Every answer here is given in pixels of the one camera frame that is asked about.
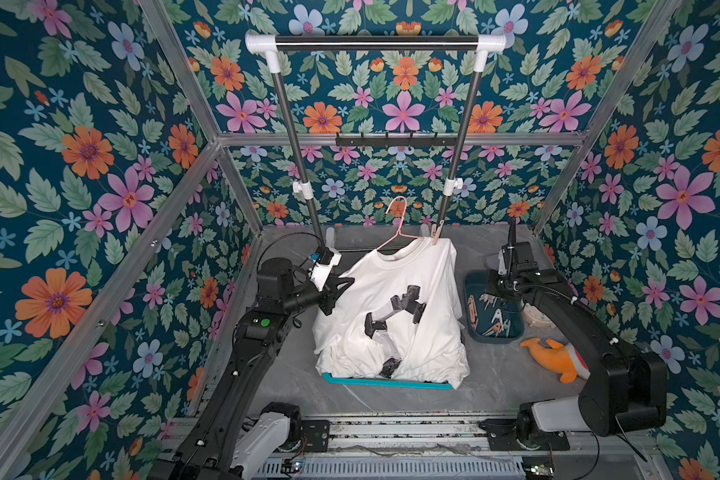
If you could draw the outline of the white printed t-shirt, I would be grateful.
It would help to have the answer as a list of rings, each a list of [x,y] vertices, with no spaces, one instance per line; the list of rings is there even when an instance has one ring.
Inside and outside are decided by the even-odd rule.
[[[312,327],[319,374],[461,386],[470,373],[448,239],[421,238],[391,255],[365,254],[355,283]]]

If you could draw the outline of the pink wire hanger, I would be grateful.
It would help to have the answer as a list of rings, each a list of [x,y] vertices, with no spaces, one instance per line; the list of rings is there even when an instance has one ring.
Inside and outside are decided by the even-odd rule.
[[[391,255],[402,248],[411,245],[414,241],[421,239],[421,236],[416,233],[404,232],[405,217],[408,207],[408,199],[403,195],[398,195],[389,202],[386,214],[392,216],[394,231],[389,239],[375,249],[377,253]]]

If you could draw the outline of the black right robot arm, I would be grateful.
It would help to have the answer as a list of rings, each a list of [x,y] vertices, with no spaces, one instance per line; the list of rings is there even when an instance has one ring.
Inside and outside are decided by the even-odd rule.
[[[559,432],[607,437],[658,428],[667,416],[667,365],[653,351],[621,339],[586,306],[554,269],[541,270],[528,242],[509,224],[499,268],[488,276],[487,292],[522,301],[547,316],[580,354],[589,377],[578,395],[523,404],[515,423],[519,442],[536,445]]]

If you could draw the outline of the beige clothespin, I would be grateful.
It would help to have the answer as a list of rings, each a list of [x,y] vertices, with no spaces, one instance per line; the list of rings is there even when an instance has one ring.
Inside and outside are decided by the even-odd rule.
[[[433,245],[436,245],[436,244],[438,243],[438,241],[439,241],[439,239],[440,239],[440,237],[441,237],[441,235],[442,235],[442,230],[443,230],[443,228],[444,228],[444,222],[443,222],[443,221],[439,221],[439,222],[437,222],[437,223],[435,223],[435,224],[432,225],[431,239],[432,239],[432,244],[433,244]]]

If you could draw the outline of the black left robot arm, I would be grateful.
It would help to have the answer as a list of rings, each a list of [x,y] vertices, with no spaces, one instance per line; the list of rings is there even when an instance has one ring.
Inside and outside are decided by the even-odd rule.
[[[248,430],[242,429],[261,382],[274,364],[296,317],[311,307],[330,314],[355,282],[328,273],[297,284],[297,266],[283,257],[257,271],[255,302],[238,321],[229,362],[206,408],[168,460],[151,468],[151,479],[251,479],[283,446],[302,438],[298,407],[274,403]]]

